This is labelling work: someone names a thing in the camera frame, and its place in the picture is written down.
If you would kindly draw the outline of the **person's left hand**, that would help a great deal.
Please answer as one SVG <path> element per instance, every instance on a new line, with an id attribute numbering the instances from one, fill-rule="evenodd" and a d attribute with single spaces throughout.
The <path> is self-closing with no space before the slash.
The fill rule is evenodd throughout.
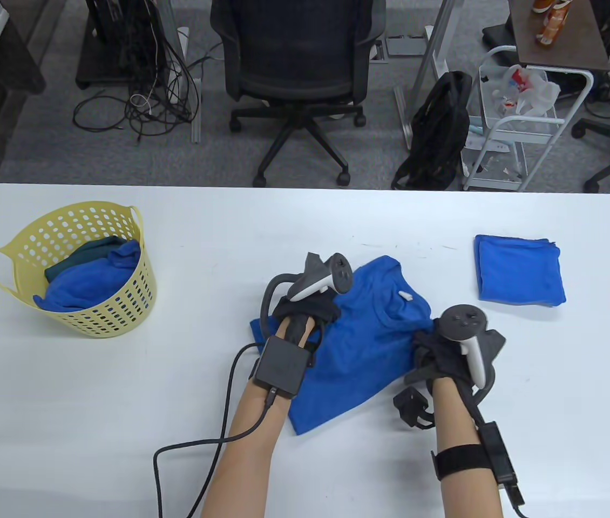
<path id="1" fill-rule="evenodd" d="M 280 322 L 288 320 L 284 334 L 286 341 L 300 345 L 305 339 L 303 347 L 315 352 L 324 339 L 326 328 L 342 315 L 335 298 L 335 294 L 329 290 L 316 292 L 296 302 L 283 296 L 275 307 L 272 317 Z"/>

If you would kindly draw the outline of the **person's right hand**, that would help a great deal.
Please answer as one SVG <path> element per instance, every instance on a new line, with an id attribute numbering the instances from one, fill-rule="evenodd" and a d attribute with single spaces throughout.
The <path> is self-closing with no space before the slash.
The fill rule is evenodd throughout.
<path id="1" fill-rule="evenodd" d="M 492 387 L 492 368 L 486 368 L 484 386 L 479 387 L 471 375 L 468 356 L 463 355 L 459 342 L 449 340 L 436 331 L 416 331 L 412 338 L 412 348 L 413 369 L 403 378 L 406 386 L 425 381 L 429 391 L 432 391 L 434 381 L 448 378 L 457 387 L 468 389 L 470 394 L 473 388 L 488 390 Z"/>

